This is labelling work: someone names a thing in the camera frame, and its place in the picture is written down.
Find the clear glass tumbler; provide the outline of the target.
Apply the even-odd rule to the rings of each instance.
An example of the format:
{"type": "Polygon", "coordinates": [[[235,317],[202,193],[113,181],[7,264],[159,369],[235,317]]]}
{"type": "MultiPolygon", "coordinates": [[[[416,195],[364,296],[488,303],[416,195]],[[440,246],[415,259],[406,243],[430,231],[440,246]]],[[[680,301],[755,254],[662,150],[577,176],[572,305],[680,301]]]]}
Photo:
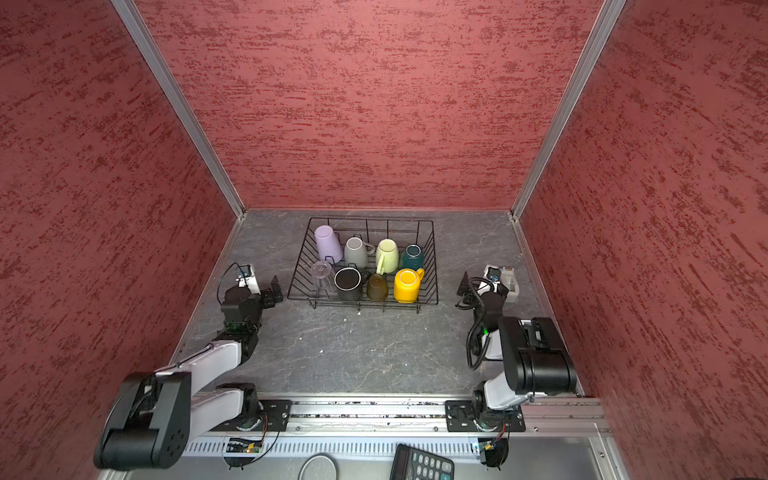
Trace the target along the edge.
{"type": "Polygon", "coordinates": [[[325,260],[318,260],[310,268],[310,274],[315,287],[316,298],[329,298],[333,290],[334,270],[332,265],[325,260]]]}

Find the yellow mug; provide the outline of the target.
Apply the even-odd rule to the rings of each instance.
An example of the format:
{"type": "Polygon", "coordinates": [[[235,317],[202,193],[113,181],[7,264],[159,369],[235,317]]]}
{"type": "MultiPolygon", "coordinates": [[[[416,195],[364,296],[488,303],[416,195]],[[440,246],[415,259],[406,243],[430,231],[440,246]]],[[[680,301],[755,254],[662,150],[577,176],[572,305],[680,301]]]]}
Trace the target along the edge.
{"type": "Polygon", "coordinates": [[[399,270],[394,279],[394,299],[400,304],[415,303],[419,298],[424,275],[425,270],[423,268],[399,270]]]}

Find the white cup dark green base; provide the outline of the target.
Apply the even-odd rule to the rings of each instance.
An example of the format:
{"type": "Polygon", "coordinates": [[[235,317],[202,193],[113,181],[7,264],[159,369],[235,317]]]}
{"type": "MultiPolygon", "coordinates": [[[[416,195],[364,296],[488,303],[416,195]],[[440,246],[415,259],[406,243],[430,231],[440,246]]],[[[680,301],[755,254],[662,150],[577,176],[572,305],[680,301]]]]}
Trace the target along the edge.
{"type": "Polygon", "coordinates": [[[401,269],[417,271],[423,267],[424,251],[418,244],[408,245],[401,255],[401,269]]]}

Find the lavender plastic cup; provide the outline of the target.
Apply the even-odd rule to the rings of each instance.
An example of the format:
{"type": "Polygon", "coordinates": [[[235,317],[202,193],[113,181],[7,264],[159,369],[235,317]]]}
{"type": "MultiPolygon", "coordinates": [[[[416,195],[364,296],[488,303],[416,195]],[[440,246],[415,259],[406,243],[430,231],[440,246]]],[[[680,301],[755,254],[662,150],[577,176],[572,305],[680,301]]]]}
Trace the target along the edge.
{"type": "Polygon", "coordinates": [[[320,261],[332,265],[343,260],[343,249],[336,232],[330,225],[320,225],[314,230],[314,238],[320,261]]]}

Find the black mug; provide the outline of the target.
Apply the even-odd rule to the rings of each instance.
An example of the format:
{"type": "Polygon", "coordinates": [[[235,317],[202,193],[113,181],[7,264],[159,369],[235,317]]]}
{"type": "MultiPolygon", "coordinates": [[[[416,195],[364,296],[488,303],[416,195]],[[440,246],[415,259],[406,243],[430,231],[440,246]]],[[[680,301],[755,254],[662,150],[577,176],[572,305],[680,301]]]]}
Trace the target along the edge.
{"type": "Polygon", "coordinates": [[[338,270],[334,276],[338,298],[344,302],[359,302],[363,295],[363,285],[366,282],[364,273],[355,267],[345,267],[338,270]]]}

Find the cream mug green handle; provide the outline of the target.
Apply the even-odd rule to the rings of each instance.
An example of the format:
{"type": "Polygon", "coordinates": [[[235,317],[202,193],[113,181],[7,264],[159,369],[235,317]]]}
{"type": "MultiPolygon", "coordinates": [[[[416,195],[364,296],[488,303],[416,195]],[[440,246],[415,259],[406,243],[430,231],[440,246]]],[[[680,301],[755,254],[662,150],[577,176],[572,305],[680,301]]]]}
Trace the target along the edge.
{"type": "Polygon", "coordinates": [[[376,273],[386,275],[395,273],[399,267],[399,251],[396,242],[386,238],[376,248],[376,273]]]}

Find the olive green glass cup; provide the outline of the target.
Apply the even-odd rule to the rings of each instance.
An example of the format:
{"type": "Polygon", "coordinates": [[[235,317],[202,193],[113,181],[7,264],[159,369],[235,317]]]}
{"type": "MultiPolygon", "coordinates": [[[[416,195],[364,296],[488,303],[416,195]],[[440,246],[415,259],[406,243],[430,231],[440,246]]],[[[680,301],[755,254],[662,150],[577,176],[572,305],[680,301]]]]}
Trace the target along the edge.
{"type": "Polygon", "coordinates": [[[388,282],[384,275],[373,274],[366,285],[366,294],[371,302],[385,302],[389,294],[388,282]]]}

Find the white ceramic mug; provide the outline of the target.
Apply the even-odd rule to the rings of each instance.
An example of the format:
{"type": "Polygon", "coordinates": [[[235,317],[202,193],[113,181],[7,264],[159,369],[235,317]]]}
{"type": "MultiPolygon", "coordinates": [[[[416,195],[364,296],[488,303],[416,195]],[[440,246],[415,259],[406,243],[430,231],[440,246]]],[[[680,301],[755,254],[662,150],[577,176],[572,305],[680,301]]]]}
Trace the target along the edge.
{"type": "Polygon", "coordinates": [[[357,236],[350,237],[344,247],[344,260],[347,266],[363,270],[368,266],[369,257],[375,254],[376,247],[357,236]]]}

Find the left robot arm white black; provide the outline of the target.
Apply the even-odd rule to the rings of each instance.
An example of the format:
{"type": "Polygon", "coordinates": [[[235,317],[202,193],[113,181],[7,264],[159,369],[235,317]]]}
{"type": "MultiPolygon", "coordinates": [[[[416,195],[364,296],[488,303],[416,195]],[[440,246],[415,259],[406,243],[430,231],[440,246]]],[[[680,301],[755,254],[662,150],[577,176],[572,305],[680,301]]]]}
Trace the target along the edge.
{"type": "Polygon", "coordinates": [[[283,300],[278,279],[262,289],[253,275],[242,275],[217,300],[224,326],[202,350],[124,379],[95,447],[96,468],[168,469],[190,442],[220,426],[238,432],[237,457],[229,463],[241,467],[248,463],[243,455],[263,446],[268,432],[285,431],[289,401],[262,402],[251,383],[206,388],[254,353],[263,312],[283,300]]]}

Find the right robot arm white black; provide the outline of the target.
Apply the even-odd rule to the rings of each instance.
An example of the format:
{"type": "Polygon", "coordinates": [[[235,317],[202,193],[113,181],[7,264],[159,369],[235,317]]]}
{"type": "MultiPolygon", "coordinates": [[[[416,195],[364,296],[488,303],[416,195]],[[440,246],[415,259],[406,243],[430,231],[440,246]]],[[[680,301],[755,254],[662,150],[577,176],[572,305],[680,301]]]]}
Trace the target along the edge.
{"type": "Polygon", "coordinates": [[[459,310],[470,311],[473,323],[465,339],[470,370],[499,362],[503,370],[473,390],[471,418],[481,431],[507,426],[520,406],[536,396],[577,391],[577,374],[555,322],[548,317],[521,319],[504,313],[510,290],[499,273],[464,275],[457,290],[459,310]]]}

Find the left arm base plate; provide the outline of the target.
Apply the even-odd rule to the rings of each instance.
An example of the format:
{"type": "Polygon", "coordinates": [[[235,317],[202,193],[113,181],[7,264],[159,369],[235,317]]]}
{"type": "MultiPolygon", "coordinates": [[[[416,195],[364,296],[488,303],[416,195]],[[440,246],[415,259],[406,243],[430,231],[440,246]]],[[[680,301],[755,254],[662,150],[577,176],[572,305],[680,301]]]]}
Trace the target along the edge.
{"type": "Polygon", "coordinates": [[[228,420],[214,427],[213,432],[235,432],[237,434],[256,434],[259,432],[285,432],[290,419],[293,402],[288,399],[268,399],[260,401],[260,419],[249,427],[242,420],[228,420]]]}

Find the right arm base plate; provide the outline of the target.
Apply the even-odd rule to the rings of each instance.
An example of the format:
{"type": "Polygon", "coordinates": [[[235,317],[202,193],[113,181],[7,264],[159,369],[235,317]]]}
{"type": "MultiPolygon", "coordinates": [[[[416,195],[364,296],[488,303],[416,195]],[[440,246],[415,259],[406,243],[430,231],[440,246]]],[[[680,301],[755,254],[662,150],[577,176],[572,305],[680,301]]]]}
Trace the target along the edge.
{"type": "Polygon", "coordinates": [[[444,404],[449,432],[500,433],[524,432],[525,419],[519,405],[507,410],[478,407],[468,400],[449,400],[444,404]]]}

